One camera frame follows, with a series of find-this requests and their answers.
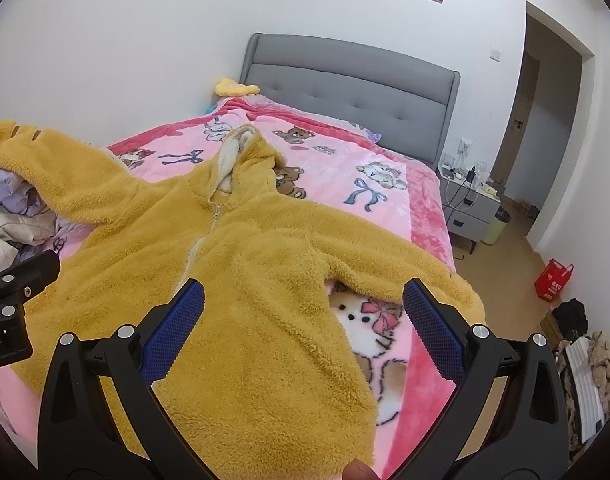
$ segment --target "nightstand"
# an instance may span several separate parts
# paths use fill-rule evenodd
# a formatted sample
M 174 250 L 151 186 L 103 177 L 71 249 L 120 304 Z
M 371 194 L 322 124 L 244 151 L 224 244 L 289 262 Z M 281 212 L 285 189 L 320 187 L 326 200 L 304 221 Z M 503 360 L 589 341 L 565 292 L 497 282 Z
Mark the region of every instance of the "nightstand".
M 485 235 L 501 201 L 481 189 L 469 189 L 469 182 L 463 184 L 462 180 L 451 178 L 445 168 L 439 168 L 436 174 L 440 178 L 440 201 L 447 230 L 471 240 L 471 254 Z

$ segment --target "door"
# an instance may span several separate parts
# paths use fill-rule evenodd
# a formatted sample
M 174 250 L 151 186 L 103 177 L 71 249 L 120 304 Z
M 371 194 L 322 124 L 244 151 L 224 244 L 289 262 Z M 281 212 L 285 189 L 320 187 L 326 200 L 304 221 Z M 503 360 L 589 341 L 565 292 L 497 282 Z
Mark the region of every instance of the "door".
M 527 128 L 531 105 L 536 93 L 539 69 L 540 62 L 526 52 L 523 53 L 514 107 L 502 138 L 501 149 L 498 151 L 496 162 L 490 174 L 492 179 L 503 185 L 507 182 L 507 178 L 512 171 L 520 143 Z

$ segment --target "yellow plush toy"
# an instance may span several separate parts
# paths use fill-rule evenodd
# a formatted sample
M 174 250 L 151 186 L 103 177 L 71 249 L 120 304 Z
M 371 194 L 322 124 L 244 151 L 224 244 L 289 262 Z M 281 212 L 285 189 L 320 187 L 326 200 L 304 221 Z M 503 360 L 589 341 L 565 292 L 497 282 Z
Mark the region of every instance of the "yellow plush toy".
M 214 92 L 221 97 L 242 97 L 243 95 L 259 94 L 260 88 L 256 85 L 243 85 L 228 77 L 221 79 Z

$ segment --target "crumpled clothes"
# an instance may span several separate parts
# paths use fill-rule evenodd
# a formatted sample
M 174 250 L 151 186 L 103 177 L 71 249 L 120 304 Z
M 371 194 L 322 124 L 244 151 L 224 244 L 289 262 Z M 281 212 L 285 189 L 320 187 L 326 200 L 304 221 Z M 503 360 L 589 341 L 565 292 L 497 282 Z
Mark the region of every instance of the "crumpled clothes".
M 574 379 L 564 350 L 571 345 L 571 341 L 563 340 L 558 345 L 556 353 L 556 371 L 563 383 L 565 394 L 565 408 L 567 412 L 567 434 L 569 437 L 569 465 L 571 466 L 584 453 L 586 446 L 581 442 L 580 420 L 577 416 L 578 408 L 574 399 Z
M 34 216 L 10 213 L 0 204 L 0 239 L 38 246 L 56 234 L 56 213 L 47 206 Z
M 71 256 L 94 230 L 93 225 L 70 222 L 56 215 L 56 233 L 40 246 L 23 246 L 18 254 L 18 261 L 24 262 L 36 254 L 52 250 L 61 260 Z
M 21 176 L 5 170 L 0 170 L 0 204 L 10 213 L 30 217 L 45 207 L 34 186 Z
M 604 332 L 594 332 L 587 356 L 592 367 L 594 384 L 605 415 L 610 415 L 610 340 Z

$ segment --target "sleeve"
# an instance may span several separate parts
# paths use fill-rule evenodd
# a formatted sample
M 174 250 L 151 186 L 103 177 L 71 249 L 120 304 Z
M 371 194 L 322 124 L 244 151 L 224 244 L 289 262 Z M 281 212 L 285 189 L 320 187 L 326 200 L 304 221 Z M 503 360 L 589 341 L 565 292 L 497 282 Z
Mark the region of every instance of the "sleeve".
M 359 294 L 402 303 L 405 283 L 420 278 L 434 297 L 453 305 L 469 324 L 484 323 L 480 297 L 469 283 L 425 250 L 367 220 L 327 208 L 310 231 L 329 272 Z
M 0 122 L 0 168 L 32 184 L 70 221 L 104 224 L 136 194 L 138 180 L 120 162 L 55 130 Z

